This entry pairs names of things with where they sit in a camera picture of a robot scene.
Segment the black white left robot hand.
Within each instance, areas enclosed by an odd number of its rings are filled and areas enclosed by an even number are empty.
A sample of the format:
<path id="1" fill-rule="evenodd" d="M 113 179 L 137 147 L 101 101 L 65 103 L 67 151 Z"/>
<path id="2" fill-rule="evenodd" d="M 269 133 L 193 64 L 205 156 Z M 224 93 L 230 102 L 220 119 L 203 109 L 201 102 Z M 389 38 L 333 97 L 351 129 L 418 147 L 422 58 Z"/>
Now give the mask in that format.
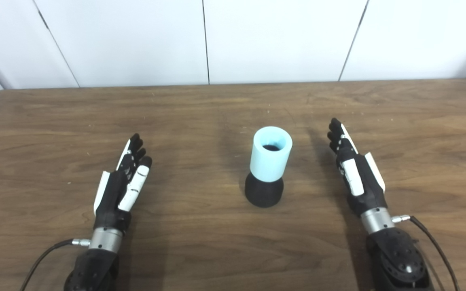
<path id="1" fill-rule="evenodd" d="M 126 142 L 114 171 L 103 171 L 93 212 L 93 228 L 118 230 L 125 234 L 131 224 L 131 209 L 143 188 L 153 160 L 146 154 L 144 141 L 135 133 Z"/>

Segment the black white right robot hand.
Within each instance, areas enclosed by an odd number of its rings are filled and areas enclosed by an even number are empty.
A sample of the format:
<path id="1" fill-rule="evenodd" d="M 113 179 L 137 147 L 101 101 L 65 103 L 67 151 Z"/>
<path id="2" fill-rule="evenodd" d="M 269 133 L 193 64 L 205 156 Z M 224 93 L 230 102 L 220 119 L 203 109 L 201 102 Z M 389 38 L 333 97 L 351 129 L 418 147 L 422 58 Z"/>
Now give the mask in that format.
<path id="1" fill-rule="evenodd" d="M 347 186 L 347 202 L 357 216 L 375 208 L 387 208 L 383 178 L 370 152 L 357 151 L 344 124 L 332 118 L 327 134 L 335 163 Z"/>

